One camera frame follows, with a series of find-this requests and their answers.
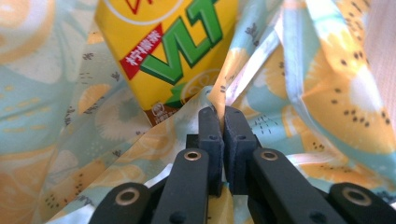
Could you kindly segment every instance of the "juice box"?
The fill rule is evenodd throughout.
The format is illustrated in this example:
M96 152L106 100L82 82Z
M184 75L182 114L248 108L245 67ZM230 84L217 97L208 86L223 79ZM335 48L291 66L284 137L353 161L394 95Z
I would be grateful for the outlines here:
M214 84L233 38L237 1L99 1L96 23L151 124Z

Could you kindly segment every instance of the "green vlt logo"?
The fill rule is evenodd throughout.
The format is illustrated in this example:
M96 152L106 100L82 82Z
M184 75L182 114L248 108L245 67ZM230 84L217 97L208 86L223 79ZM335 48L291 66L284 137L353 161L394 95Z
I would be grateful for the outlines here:
M200 21L206 38L195 45L185 22L178 18L163 35L163 49L167 63L151 54L141 63L140 70L175 85L183 78L179 52L190 67L194 67L222 39L222 31L214 4L217 0L196 0L186 9L190 26Z

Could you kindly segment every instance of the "red label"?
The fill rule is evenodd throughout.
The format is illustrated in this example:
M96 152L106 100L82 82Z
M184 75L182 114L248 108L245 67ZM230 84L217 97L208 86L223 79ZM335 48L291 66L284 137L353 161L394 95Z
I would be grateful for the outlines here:
M129 8L136 15L137 12L139 11L140 0L135 0L134 4L132 4L131 2L132 2L131 0L126 0L126 3L128 4Z
M140 64L145 61L163 41L163 28L161 24L146 35L123 59L120 64L124 69L128 80L134 78L140 69Z

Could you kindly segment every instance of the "lemon print fabric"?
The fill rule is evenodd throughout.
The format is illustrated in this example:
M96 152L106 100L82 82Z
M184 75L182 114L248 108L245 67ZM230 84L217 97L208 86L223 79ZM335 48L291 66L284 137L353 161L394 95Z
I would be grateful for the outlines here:
M0 156L0 211L3 222L29 223L48 171L53 146Z
M349 41L347 31L322 41L331 62L318 53L305 80L304 102L323 128L351 147L389 154L396 144L388 113L362 49Z
M98 84L90 86L85 90L78 101L78 113L84 113L88 108L95 104L102 96L110 90L107 84Z

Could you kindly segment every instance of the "metal screw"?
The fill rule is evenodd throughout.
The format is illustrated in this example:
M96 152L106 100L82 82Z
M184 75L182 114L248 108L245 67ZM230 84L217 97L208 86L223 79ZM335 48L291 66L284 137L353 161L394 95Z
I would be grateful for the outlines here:
M137 189L128 188L120 191L116 197L116 203L122 206L126 206L135 203L139 198L140 193Z
M275 152L266 150L262 152L262 158L268 161L276 161L278 159L278 156Z
M198 161L201 159L201 153L197 151L189 151L184 154L184 158L188 161Z
M346 187L343 189L342 193L346 199L354 204L361 206L369 206L372 204L371 198L359 189Z

